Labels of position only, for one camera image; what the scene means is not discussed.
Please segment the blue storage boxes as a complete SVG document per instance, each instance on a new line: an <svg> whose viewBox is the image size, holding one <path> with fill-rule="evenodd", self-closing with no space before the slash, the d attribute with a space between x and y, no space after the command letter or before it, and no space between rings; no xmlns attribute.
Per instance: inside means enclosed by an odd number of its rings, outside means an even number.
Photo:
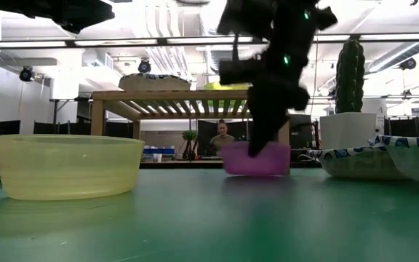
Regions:
<svg viewBox="0 0 419 262"><path fill-rule="evenodd" d="M163 155L174 155L174 148L144 148L144 154L163 154Z"/></svg>

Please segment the translucent yellow plastic bowl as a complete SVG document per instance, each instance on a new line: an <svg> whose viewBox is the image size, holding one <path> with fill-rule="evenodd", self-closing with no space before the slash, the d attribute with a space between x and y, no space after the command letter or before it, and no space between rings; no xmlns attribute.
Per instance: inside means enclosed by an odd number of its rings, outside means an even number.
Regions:
<svg viewBox="0 0 419 262"><path fill-rule="evenodd" d="M2 135L4 192L19 200L107 197L137 182L144 141L94 135Z"/></svg>

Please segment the white square plant pot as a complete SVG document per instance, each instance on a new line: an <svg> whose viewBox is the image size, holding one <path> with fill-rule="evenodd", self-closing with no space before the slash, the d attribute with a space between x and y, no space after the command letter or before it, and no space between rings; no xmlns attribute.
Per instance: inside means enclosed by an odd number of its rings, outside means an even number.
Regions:
<svg viewBox="0 0 419 262"><path fill-rule="evenodd" d="M368 146L375 137L376 114L345 112L319 119L323 149L341 149Z"/></svg>

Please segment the black partition panel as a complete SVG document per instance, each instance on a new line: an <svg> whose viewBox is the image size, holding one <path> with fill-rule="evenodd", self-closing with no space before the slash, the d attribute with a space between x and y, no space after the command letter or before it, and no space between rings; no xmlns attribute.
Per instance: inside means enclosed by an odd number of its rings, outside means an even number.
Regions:
<svg viewBox="0 0 419 262"><path fill-rule="evenodd" d="M20 120L0 122L0 135L17 135L20 133Z"/></svg>
<svg viewBox="0 0 419 262"><path fill-rule="evenodd" d="M60 134L60 135L90 135L90 123L42 123L35 122L33 127L34 134Z"/></svg>
<svg viewBox="0 0 419 262"><path fill-rule="evenodd" d="M384 134L402 137L419 137L419 119L385 119Z"/></svg>

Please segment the small purple plastic bowl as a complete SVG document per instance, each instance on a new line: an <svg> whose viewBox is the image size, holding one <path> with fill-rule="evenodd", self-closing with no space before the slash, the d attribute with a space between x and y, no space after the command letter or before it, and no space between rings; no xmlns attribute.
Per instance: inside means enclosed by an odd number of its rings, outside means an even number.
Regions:
<svg viewBox="0 0 419 262"><path fill-rule="evenodd" d="M270 142L254 158L248 149L247 141L221 146L220 157L229 175L278 176L290 171L290 146Z"/></svg>

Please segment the tall green cactus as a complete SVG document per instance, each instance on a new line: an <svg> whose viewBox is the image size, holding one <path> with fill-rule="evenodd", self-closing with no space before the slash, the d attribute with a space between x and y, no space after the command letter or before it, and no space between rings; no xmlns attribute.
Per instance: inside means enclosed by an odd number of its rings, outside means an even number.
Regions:
<svg viewBox="0 0 419 262"><path fill-rule="evenodd" d="M335 113L361 111L364 96L364 63L364 48L359 41L346 41L336 65Z"/></svg>

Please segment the black tripod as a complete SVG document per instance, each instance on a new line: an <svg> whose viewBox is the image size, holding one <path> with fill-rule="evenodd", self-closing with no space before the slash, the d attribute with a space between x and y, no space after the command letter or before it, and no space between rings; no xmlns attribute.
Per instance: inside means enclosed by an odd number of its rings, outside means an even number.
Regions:
<svg viewBox="0 0 419 262"><path fill-rule="evenodd" d="M185 145L185 150L183 152L183 159L186 159L190 162L196 159L196 147L198 143L193 140L187 140Z"/></svg>

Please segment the wooden slatted shelf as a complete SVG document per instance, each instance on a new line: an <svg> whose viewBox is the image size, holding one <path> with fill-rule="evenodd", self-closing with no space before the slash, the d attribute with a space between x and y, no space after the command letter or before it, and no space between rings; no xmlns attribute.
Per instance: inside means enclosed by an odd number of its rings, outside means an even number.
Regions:
<svg viewBox="0 0 419 262"><path fill-rule="evenodd" d="M92 93L92 135L105 132L110 111L133 124L140 139L140 122L165 119L249 119L246 90L99 91Z"/></svg>

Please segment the person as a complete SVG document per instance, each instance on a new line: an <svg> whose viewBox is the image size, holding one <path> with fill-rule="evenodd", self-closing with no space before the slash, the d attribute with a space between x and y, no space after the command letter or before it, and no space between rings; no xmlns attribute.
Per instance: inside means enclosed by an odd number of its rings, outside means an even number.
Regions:
<svg viewBox="0 0 419 262"><path fill-rule="evenodd" d="M209 144L212 149L213 156L220 156L221 146L231 144L235 141L235 137L228 134L228 126L223 119L218 121L218 134L213 137Z"/></svg>

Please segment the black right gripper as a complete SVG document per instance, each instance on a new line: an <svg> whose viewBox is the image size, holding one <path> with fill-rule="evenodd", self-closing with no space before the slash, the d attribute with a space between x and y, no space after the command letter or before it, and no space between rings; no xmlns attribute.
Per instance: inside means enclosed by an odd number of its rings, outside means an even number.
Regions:
<svg viewBox="0 0 419 262"><path fill-rule="evenodd" d="M219 62L221 84L249 84L247 103L253 118L248 154L256 157L275 140L290 119L286 110L302 111L310 95L300 85L303 69L308 65L310 36L276 37L256 56L241 59L238 41L234 42L230 60Z"/></svg>

